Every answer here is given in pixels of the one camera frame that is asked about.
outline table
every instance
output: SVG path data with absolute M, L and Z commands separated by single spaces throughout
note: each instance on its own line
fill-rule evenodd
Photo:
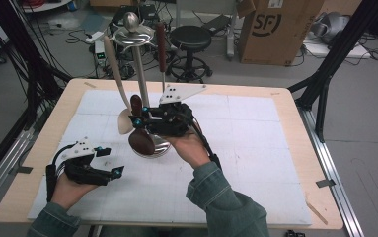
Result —
M 123 86 L 126 90 L 138 90 L 137 82 L 134 81 L 124 81 Z M 150 92 L 161 92 L 161 83 L 148 82 L 147 88 Z M 30 174 L 18 174 L 0 203 L 0 222 L 30 222 L 27 215 L 38 191 L 41 177 L 44 174 L 44 167 L 56 152 L 61 136 L 74 115 L 82 95 L 87 90 L 92 89 L 117 90 L 117 87 L 115 81 L 111 80 L 74 79 L 69 82 L 23 164 L 33 167 L 32 172 Z M 316 182 L 325 180 L 325 176 L 288 90 L 283 88 L 208 85 L 208 90 L 204 91 L 203 94 L 273 98 L 312 215 L 313 224 L 304 228 L 342 228 L 340 213 L 330 189 L 328 187 L 318 188 L 316 185 Z M 277 227 L 289 228 L 285 225 L 271 226 L 271 228 Z

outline wooden handle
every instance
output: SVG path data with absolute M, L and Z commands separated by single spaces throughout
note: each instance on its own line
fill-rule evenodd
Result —
M 132 106 L 132 114 L 134 116 L 142 116 L 142 99 L 138 95 L 130 97 L 130 104 Z
M 124 104 L 127 106 L 127 108 L 130 109 L 130 103 L 127 100 L 126 93 L 123 89 L 123 84 L 121 83 L 120 71 L 118 70 L 118 63 L 115 59 L 115 53 L 113 50 L 112 43 L 110 42 L 110 39 L 107 36 L 104 36 L 103 42 L 105 44 L 105 52 L 108 57 L 108 62 L 112 69 L 115 83 L 117 84 L 118 90 L 120 91 L 121 98 L 123 99 Z
M 158 43 L 158 61 L 160 62 L 160 71 L 165 72 L 166 70 L 166 59 L 165 59 L 165 30 L 164 24 L 157 24 L 157 43 Z

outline wrist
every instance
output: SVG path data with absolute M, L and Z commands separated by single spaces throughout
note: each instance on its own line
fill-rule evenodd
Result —
M 197 169 L 198 167 L 203 166 L 209 162 L 210 162 L 210 159 L 207 157 L 207 159 L 195 160 L 194 162 L 191 163 L 191 166 L 194 169 Z
M 62 201 L 58 201 L 58 200 L 55 200 L 55 199 L 52 199 L 50 202 L 54 203 L 54 204 L 57 204 L 59 205 L 60 207 L 62 207 L 65 211 L 67 211 L 69 208 L 71 208 L 72 205 L 68 205 Z

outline white paper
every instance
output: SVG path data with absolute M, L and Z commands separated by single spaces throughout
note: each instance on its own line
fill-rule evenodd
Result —
M 149 95 L 158 107 L 159 93 Z M 309 225 L 306 206 L 289 148 L 271 98 L 195 95 L 188 104 L 198 119 L 225 177 L 235 191 L 250 196 L 268 212 L 268 224 Z M 112 153 L 96 157 L 96 169 L 123 166 L 123 176 L 84 196 L 69 214 L 85 220 L 205 223 L 205 213 L 186 198 L 192 168 L 171 148 L 165 155 L 137 156 L 120 135 L 117 116 L 125 109 L 118 91 L 89 90 L 69 123 L 59 148 L 87 136 Z M 45 206 L 43 177 L 28 218 Z

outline black stool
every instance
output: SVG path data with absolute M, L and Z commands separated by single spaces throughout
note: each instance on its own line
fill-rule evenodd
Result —
M 213 74 L 203 60 L 193 56 L 194 53 L 208 48 L 212 42 L 212 37 L 206 29 L 196 26 L 181 26 L 171 32 L 170 38 L 175 47 L 187 52 L 187 56 L 174 59 L 169 64 L 166 75 L 173 74 L 177 78 L 177 82 L 199 80 L 202 84 L 201 78 L 204 75 L 211 76 Z M 198 61 L 200 65 L 193 66 L 194 61 Z M 200 69 L 203 71 L 201 74 L 197 74 L 196 70 L 200 71 Z

